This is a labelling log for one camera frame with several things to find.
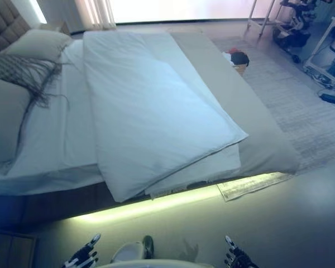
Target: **power adapter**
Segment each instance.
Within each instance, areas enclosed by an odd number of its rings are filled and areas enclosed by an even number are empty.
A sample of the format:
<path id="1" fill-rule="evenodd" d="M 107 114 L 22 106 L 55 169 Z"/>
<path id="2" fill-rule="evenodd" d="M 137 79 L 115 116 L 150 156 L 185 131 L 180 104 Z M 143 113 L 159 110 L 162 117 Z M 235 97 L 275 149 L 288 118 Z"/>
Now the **power adapter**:
<path id="1" fill-rule="evenodd" d="M 320 99 L 322 99 L 325 102 L 335 104 L 335 96 L 333 96 L 333 95 L 321 94 L 319 97 L 320 97 Z"/>

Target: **red object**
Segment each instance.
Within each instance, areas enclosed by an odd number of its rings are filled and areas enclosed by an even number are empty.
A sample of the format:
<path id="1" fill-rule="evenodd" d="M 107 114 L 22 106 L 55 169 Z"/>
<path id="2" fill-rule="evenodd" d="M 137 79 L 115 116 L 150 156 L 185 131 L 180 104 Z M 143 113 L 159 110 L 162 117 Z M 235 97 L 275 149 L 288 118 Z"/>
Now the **red object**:
<path id="1" fill-rule="evenodd" d="M 235 52 L 241 52 L 241 50 L 233 47 L 233 48 L 231 48 L 230 50 L 227 51 L 227 53 L 229 53 L 229 54 L 232 54 L 232 53 L 235 53 Z"/>

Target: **small basket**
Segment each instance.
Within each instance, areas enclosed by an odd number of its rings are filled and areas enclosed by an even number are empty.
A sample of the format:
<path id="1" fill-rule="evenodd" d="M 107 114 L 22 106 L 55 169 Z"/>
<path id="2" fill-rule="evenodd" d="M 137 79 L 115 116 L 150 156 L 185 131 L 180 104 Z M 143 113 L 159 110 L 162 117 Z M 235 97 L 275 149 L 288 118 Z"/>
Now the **small basket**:
<path id="1" fill-rule="evenodd" d="M 240 76 L 243 76 L 243 73 L 245 72 L 247 68 L 247 64 L 238 64 L 238 65 L 234 65 L 233 67 L 240 74 Z"/>

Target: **black object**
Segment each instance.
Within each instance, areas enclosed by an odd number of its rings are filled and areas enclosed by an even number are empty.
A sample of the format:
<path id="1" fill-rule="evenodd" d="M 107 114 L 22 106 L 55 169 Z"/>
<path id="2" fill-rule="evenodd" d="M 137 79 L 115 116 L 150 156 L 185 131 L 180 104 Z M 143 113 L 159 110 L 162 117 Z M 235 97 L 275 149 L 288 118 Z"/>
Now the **black object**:
<path id="1" fill-rule="evenodd" d="M 143 245 L 145 247 L 145 258 L 153 259 L 154 258 L 154 242 L 151 236 L 145 236 L 143 239 Z"/>
<path id="2" fill-rule="evenodd" d="M 231 54 L 231 62 L 233 62 L 235 65 L 240 64 L 247 64 L 247 66 L 250 64 L 250 60 L 248 56 L 243 52 L 234 52 Z"/>
<path id="3" fill-rule="evenodd" d="M 300 63 L 297 55 L 293 55 L 288 49 L 290 47 L 303 47 L 306 45 L 311 34 L 307 31 L 310 22 L 315 19 L 311 11 L 315 9 L 317 0 L 301 0 L 300 4 L 290 3 L 289 0 L 282 0 L 281 6 L 290 7 L 295 15 L 291 25 L 277 25 L 273 30 L 273 40 L 285 52 L 291 55 L 293 62 Z"/>
<path id="4" fill-rule="evenodd" d="M 325 102 L 335 104 L 335 96 L 334 95 L 321 94 L 319 97 L 320 97 L 320 99 L 322 99 Z"/>

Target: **gray rug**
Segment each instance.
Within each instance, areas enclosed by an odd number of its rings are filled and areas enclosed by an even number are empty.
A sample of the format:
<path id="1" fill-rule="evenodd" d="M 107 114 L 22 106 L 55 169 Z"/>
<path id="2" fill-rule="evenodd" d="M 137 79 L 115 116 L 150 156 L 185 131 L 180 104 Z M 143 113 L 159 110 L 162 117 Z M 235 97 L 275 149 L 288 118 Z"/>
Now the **gray rug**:
<path id="1" fill-rule="evenodd" d="M 250 66 L 243 78 L 299 153 L 298 174 L 335 160 L 334 106 L 321 101 L 316 92 L 247 42 L 239 38 L 212 41 L 220 51 L 236 47 L 247 53 Z M 287 175 L 262 175 L 245 183 L 228 181 L 218 187 L 228 201 L 289 178 Z"/>

